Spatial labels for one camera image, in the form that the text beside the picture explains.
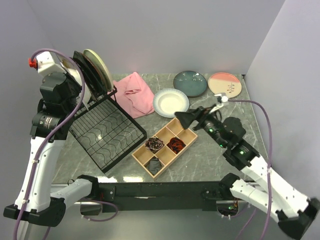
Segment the white round plate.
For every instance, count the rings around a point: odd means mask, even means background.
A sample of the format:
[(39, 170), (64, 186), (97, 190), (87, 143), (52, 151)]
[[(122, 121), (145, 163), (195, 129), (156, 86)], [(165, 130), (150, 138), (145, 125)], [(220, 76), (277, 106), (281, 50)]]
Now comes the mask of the white round plate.
[[(82, 80), (81, 80), (81, 76), (80, 76), (79, 72), (76, 69), (72, 69), (72, 68), (68, 68), (67, 71), (69, 74), (71, 74), (73, 76), (73, 78), (80, 85), (80, 87), (82, 87)], [(88, 109), (89, 108), (89, 101), (92, 97), (92, 94), (91, 94), (86, 83), (84, 84), (84, 86), (85, 86), (85, 91), (84, 91), (84, 97), (82, 99), (82, 103), (83, 103), (84, 107), (86, 109)]]

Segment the white deep plate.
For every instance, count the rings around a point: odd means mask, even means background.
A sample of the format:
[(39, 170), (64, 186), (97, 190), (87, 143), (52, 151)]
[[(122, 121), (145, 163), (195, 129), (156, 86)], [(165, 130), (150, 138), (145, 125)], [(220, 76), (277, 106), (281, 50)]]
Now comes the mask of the white deep plate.
[(165, 118), (174, 118), (175, 112), (186, 112), (190, 106), (188, 97), (175, 88), (158, 91), (152, 104), (155, 112)]

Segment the teal glazed plate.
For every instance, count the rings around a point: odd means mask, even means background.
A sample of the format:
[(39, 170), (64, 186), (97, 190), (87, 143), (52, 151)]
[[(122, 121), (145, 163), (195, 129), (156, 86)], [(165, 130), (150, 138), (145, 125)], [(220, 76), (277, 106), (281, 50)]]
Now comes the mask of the teal glazed plate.
[(189, 98), (201, 96), (207, 89), (206, 78), (196, 71), (182, 71), (173, 79), (173, 87), (183, 92)]

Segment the pink and cream plate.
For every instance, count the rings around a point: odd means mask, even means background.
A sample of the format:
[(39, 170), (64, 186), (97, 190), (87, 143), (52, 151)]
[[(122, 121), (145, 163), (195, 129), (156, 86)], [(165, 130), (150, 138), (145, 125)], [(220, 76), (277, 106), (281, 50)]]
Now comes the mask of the pink and cream plate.
[(237, 97), (242, 91), (240, 80), (235, 75), (226, 72), (214, 73), (209, 77), (207, 84), (214, 94), (224, 93), (228, 98)]

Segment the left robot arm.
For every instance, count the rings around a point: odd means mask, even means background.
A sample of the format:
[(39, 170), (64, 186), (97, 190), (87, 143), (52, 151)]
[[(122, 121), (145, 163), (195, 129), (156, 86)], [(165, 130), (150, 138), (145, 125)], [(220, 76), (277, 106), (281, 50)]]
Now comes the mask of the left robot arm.
[(80, 92), (80, 84), (69, 73), (54, 72), (43, 78), (42, 98), (30, 130), (25, 179), (15, 203), (4, 208), (4, 217), (56, 227), (75, 202), (82, 198), (94, 201), (100, 196), (98, 179), (89, 175), (81, 175), (71, 185), (51, 192), (56, 163), (74, 121), (68, 116), (75, 109)]

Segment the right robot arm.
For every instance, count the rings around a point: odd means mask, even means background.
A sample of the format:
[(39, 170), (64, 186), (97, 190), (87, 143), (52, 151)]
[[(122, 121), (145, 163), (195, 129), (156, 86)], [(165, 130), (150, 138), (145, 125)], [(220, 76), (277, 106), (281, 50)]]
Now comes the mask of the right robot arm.
[(187, 129), (194, 121), (193, 130), (204, 130), (222, 149), (223, 157), (237, 170), (250, 177), (260, 187), (253, 187), (233, 173), (220, 182), (222, 198), (244, 200), (268, 214), (290, 238), (300, 240), (320, 211), (320, 201), (299, 192), (276, 171), (268, 167), (263, 156), (244, 140), (246, 130), (239, 118), (227, 117), (220, 121), (219, 107), (190, 109), (175, 112), (181, 126)]

